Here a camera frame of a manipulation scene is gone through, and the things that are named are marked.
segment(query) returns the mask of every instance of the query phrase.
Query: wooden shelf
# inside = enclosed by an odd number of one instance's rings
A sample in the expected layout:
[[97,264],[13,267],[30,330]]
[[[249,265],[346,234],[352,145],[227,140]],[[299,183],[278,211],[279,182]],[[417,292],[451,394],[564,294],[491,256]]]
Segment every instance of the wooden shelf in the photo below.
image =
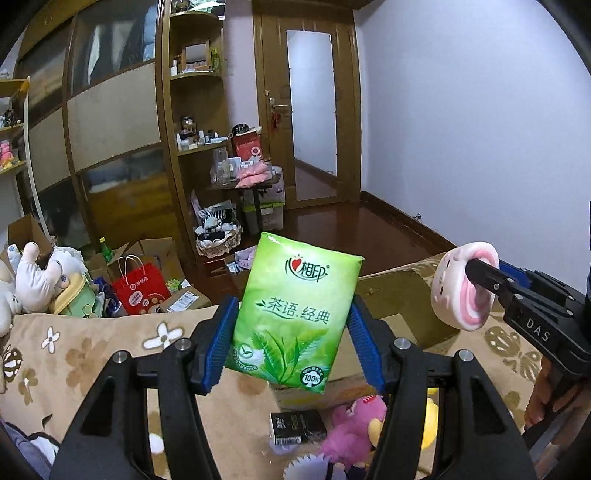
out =
[[197,22],[207,22],[208,24],[217,25],[218,23],[221,24],[222,21],[217,17],[217,15],[196,10],[190,12],[178,12],[176,14],[170,15],[171,29],[175,28],[176,25],[185,24],[186,22],[191,22],[193,25],[195,25]]
[[10,168],[5,168],[3,170],[0,170],[0,175],[7,175],[9,173],[16,174],[16,173],[20,172],[23,169],[23,167],[25,167],[26,165],[27,165],[27,162],[20,161],[19,163],[17,163],[16,165],[13,165]]
[[202,145],[201,147],[192,148],[190,150],[182,150],[178,152],[178,156],[181,157],[182,155],[189,155],[190,153],[205,152],[207,150],[213,150],[214,148],[222,148],[226,146],[226,143],[228,143],[228,141],[224,140],[223,142],[208,143],[206,145]]
[[10,98],[26,81],[26,79],[0,79],[0,98]]
[[181,73],[180,75],[175,75],[174,77],[170,77],[170,81],[185,79],[189,77],[217,77],[222,78],[222,74],[219,72],[187,72]]
[[15,134],[22,132],[24,124],[21,122],[13,127],[0,128],[0,142],[2,140],[10,140]]

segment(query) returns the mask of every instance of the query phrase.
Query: yellow stuffed toy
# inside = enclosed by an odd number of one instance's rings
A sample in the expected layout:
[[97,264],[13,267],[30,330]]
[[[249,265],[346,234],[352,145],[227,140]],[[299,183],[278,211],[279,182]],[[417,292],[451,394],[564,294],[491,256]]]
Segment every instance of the yellow stuffed toy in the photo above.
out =
[[[430,395],[437,393],[436,388],[429,388]],[[423,429],[423,442],[421,450],[428,448],[437,438],[437,425],[439,422],[439,407],[432,398],[427,399],[427,408],[425,409],[425,427]],[[373,419],[368,425],[369,441],[374,447],[378,445],[379,436],[382,433],[384,424],[378,419]]]

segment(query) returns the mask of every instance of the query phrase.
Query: barcode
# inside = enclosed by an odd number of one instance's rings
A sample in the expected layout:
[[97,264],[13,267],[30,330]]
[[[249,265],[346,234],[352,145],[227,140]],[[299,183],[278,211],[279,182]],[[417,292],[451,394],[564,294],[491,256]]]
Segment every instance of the barcode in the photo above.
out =
[[275,445],[299,445],[301,437],[287,437],[284,439],[275,439]]

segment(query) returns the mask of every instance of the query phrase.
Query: pink bag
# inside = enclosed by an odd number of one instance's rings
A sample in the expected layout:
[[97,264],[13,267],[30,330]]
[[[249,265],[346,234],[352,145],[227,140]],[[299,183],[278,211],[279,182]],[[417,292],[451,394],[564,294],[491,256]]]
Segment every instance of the pink bag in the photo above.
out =
[[265,161],[258,161],[256,163],[253,163],[250,167],[241,168],[240,170],[238,170],[238,178],[242,180],[246,177],[252,177],[254,175],[260,175],[263,173],[269,175],[269,177],[266,180],[270,180],[273,177],[271,164]]
[[246,177],[244,179],[242,179],[241,181],[238,182],[238,185],[236,185],[236,188],[247,188],[247,187],[252,187],[253,185],[256,185],[257,183],[261,183],[263,181],[267,181],[267,180],[271,180],[272,177],[270,177],[269,175],[267,175],[266,173],[261,173],[259,175],[253,175],[251,177]]

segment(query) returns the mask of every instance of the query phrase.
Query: jar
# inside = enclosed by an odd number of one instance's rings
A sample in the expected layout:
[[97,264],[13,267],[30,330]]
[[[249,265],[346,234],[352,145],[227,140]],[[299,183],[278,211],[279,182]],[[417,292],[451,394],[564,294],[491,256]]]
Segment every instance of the jar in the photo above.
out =
[[181,127],[184,131],[197,132],[197,126],[195,126],[192,116],[181,117]]

